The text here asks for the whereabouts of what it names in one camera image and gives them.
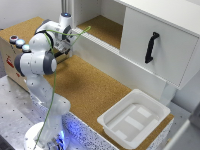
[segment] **white tray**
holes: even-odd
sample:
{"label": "white tray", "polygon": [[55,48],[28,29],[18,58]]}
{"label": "white tray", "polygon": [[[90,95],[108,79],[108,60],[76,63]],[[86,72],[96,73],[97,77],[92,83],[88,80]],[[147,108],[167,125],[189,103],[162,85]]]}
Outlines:
{"label": "white tray", "polygon": [[122,147],[136,149],[169,113],[169,108],[136,89],[97,120]]}

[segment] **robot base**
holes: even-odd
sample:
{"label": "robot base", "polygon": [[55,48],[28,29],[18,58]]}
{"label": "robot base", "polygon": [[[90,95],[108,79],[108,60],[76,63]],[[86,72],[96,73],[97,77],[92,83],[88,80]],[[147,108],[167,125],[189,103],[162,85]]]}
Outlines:
{"label": "robot base", "polygon": [[[25,134],[24,137],[24,150],[49,150],[49,147],[46,146],[44,148],[42,148],[42,146],[40,147],[40,144],[38,142],[36,148],[35,147],[35,140],[34,138],[37,136],[38,132],[40,131],[40,129],[43,126],[43,122],[40,122],[38,124],[35,124],[34,126],[32,126]],[[67,148],[67,146],[69,145],[70,139],[69,138],[65,138],[65,147]]]}

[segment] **shelf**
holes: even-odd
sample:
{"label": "shelf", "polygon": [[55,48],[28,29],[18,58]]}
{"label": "shelf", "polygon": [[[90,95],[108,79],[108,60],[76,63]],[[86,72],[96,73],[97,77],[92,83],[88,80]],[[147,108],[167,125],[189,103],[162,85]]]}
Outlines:
{"label": "shelf", "polygon": [[100,15],[77,27],[84,30],[88,26],[92,27],[88,33],[120,49],[122,25]]}

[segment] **brown countertop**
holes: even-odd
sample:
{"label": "brown countertop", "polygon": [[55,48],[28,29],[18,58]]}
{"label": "brown countertop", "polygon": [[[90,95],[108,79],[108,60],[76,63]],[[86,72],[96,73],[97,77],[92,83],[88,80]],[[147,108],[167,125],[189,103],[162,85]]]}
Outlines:
{"label": "brown countertop", "polygon": [[[0,37],[9,42],[11,35],[18,35],[27,42],[42,21],[39,17],[30,19],[0,31]],[[53,75],[45,78],[53,84]],[[57,67],[56,93],[71,102],[71,112],[119,149],[123,148],[104,133],[102,126],[97,123],[97,118],[130,91],[128,87],[75,55]],[[173,115],[170,114],[137,150],[146,149],[172,119]]]}

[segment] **cork board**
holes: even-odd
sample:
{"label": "cork board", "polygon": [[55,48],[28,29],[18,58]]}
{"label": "cork board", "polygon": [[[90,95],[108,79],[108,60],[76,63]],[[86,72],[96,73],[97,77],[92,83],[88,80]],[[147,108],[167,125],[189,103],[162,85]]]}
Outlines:
{"label": "cork board", "polygon": [[[45,78],[53,85],[53,75],[45,76]],[[129,92],[131,89],[76,55],[63,61],[57,67],[56,93],[71,102],[72,113],[120,150],[123,148],[104,133],[97,118]],[[172,119],[173,115],[169,115],[137,150],[145,150]]]}
{"label": "cork board", "polygon": [[123,30],[122,25],[115,23],[103,16],[98,16],[78,25],[78,28],[84,30],[88,26],[92,27],[88,33],[120,49]]}

